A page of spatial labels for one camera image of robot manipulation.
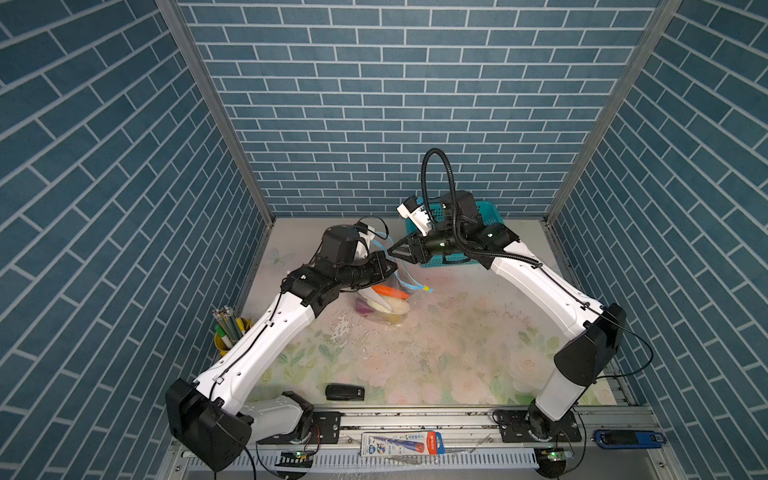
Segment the metal post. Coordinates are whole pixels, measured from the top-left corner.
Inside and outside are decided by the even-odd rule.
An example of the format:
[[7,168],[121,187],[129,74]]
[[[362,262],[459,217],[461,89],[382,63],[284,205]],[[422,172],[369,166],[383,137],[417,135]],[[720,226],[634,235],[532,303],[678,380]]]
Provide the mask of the metal post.
[[592,130],[587,134],[584,139],[584,143],[581,145],[581,150],[576,155],[571,169],[565,175],[563,184],[560,186],[557,194],[554,196],[554,200],[549,205],[547,213],[544,215],[544,219],[547,223],[554,223],[554,220],[558,217],[560,212],[565,206],[565,202],[568,197],[571,196],[571,192],[576,188],[576,183],[587,169],[589,162],[592,160],[594,152],[597,150],[598,145],[603,140],[605,133],[608,131],[608,127],[613,123],[616,114],[619,112],[619,108],[624,103],[624,99],[632,89],[632,85],[640,76],[643,71],[645,62],[650,58],[650,54],[653,53],[654,48],[661,40],[661,35],[667,26],[672,21],[674,13],[677,12],[677,8],[680,6],[682,0],[660,0],[659,5],[654,10],[654,13],[648,20],[648,25],[643,31],[643,36],[637,43],[637,47],[632,51],[627,60],[624,70],[621,72],[613,91],[608,96],[608,100],[605,102],[605,106],[600,110],[597,120],[594,121]]
[[189,26],[187,26],[187,21],[184,19],[181,7],[177,0],[156,0],[156,3],[160,9],[160,14],[163,15],[163,20],[168,25],[170,35],[176,41],[176,46],[179,48],[181,56],[184,57],[184,61],[190,69],[197,88],[203,95],[206,105],[208,105],[208,110],[210,110],[210,114],[219,128],[224,143],[227,144],[227,148],[232,154],[240,175],[245,180],[253,201],[264,217],[267,226],[271,227],[274,223],[274,216],[270,211],[270,206],[267,204],[259,185],[256,183],[256,177],[253,175],[253,169],[248,162],[243,145],[237,138],[234,126],[230,121],[229,115],[227,115],[227,111],[224,110],[224,105],[214,86],[214,81],[208,74],[208,69],[205,66],[205,62],[203,62],[202,56],[200,56],[200,51],[197,50],[197,44],[192,37]]

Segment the black mounting plate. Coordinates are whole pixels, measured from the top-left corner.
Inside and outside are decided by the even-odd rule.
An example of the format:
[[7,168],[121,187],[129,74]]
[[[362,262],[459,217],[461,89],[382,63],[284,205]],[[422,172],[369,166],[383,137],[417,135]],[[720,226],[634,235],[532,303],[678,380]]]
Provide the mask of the black mounting plate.
[[[315,425],[320,427],[320,444],[339,443],[341,412],[314,412],[312,414],[308,448],[317,445],[317,428]],[[295,440],[295,438],[289,435],[274,435],[260,440],[259,445],[296,445],[291,440]]]
[[[493,418],[498,423],[498,430],[502,434],[504,443],[540,442],[528,431],[527,409],[519,410],[495,410]],[[581,441],[581,431],[576,423],[576,417],[572,410],[565,414],[563,427],[558,438],[561,442],[571,443]]]

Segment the floral tablecloth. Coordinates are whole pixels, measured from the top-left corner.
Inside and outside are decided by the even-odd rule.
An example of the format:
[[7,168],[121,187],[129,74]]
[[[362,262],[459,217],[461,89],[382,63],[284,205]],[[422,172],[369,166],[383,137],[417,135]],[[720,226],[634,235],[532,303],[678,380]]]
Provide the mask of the floral tablecloth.
[[[318,227],[296,235],[280,224],[270,237],[244,316],[260,316],[286,272],[308,260],[323,232]],[[527,405],[544,387],[554,368],[552,357],[565,341],[544,312],[477,264],[406,266],[435,291],[412,295],[404,323],[374,323],[355,311],[355,294],[343,294],[296,335],[250,401],[293,390],[312,403],[328,403],[326,384],[341,382],[366,387],[369,404]],[[605,380],[580,401],[615,403]]]

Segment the teal plastic basket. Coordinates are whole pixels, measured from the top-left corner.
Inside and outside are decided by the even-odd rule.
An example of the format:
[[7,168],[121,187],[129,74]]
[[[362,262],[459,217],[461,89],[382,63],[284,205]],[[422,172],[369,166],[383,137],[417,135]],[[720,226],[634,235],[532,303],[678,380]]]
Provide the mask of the teal plastic basket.
[[[484,200],[479,200],[475,202],[478,206],[478,210],[480,211],[480,214],[482,215],[482,223],[485,225],[491,225],[493,223],[504,223],[504,219],[502,218],[502,215],[498,212],[498,209],[494,204],[491,202],[487,202]],[[435,200],[434,202],[429,204],[429,209],[432,211],[432,215],[435,216],[435,220],[442,221],[445,219],[445,215],[442,211],[442,205]],[[416,225],[413,224],[413,222],[406,218],[406,231],[408,233],[411,233],[412,231],[416,230]],[[460,262],[462,260],[466,260],[467,256],[463,253],[454,253],[452,255],[446,255],[446,259],[448,259],[449,262]],[[456,263],[453,265],[472,265],[473,263],[477,263],[477,260],[470,260],[468,262],[464,263]],[[432,259],[422,264],[424,268],[430,268],[433,266],[446,266],[442,262],[442,255],[435,255],[432,257]]]

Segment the blue brick wall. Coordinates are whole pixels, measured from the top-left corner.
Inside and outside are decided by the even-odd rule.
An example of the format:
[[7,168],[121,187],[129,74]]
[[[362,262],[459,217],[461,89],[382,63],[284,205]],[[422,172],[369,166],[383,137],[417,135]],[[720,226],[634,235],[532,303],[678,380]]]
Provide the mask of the blue brick wall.
[[[768,3],[684,0],[556,228],[690,478],[765,478]],[[646,358],[627,338],[621,365]]]
[[301,217],[393,214],[433,146],[541,217],[656,3],[181,2],[267,200]]
[[0,2],[0,478],[145,478],[264,229],[152,0]]

